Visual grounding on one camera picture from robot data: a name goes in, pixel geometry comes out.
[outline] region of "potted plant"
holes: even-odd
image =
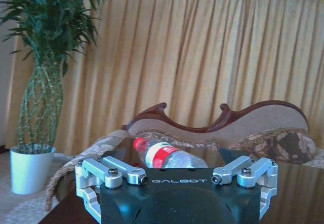
[[[41,190],[53,159],[53,147],[63,102],[61,79],[68,58],[96,40],[91,12],[104,0],[7,0],[1,23],[17,22],[6,39],[20,36],[34,71],[20,108],[16,146],[11,148],[12,191]]]

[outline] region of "red bottle cap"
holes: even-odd
[[[147,145],[148,145],[147,139],[142,137],[136,138],[133,143],[134,149],[137,150],[138,152],[146,151]]]

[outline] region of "carved wooden trim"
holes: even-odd
[[[214,123],[212,123],[211,125],[208,125],[206,127],[202,127],[202,128],[192,128],[192,127],[187,127],[187,126],[178,124],[178,123],[174,122],[172,119],[170,119],[164,112],[164,109],[167,107],[167,104],[165,102],[163,102],[163,103],[154,105],[154,106],[150,107],[149,109],[134,116],[133,119],[127,125],[123,125],[121,127],[121,129],[129,130],[130,127],[136,121],[141,120],[141,119],[157,119],[157,120],[166,122],[176,128],[182,129],[182,130],[195,132],[195,133],[208,133],[208,132],[213,132],[213,131],[219,130],[219,129],[233,123],[234,121],[238,120],[239,118],[243,117],[244,115],[252,112],[253,110],[258,109],[263,106],[268,106],[268,105],[283,105],[283,106],[291,107],[291,108],[295,109],[296,111],[298,111],[303,116],[303,118],[305,119],[305,121],[308,125],[306,116],[297,106],[295,106],[289,102],[286,102],[286,101],[270,100],[270,101],[262,101],[262,102],[256,103],[256,104],[249,106],[241,111],[233,111],[229,108],[229,106],[226,103],[223,103],[220,105],[220,108],[222,109],[222,113]]]

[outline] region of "red bottle label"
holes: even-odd
[[[162,168],[166,159],[178,149],[173,146],[164,146],[160,148],[153,157],[153,168]]]

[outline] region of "curtain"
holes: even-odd
[[[76,54],[63,79],[58,151],[77,154],[160,102],[176,122],[202,127],[221,103],[271,99],[300,107],[324,147],[324,0],[107,0],[97,15],[98,46]],[[33,69],[23,56],[7,146]]]

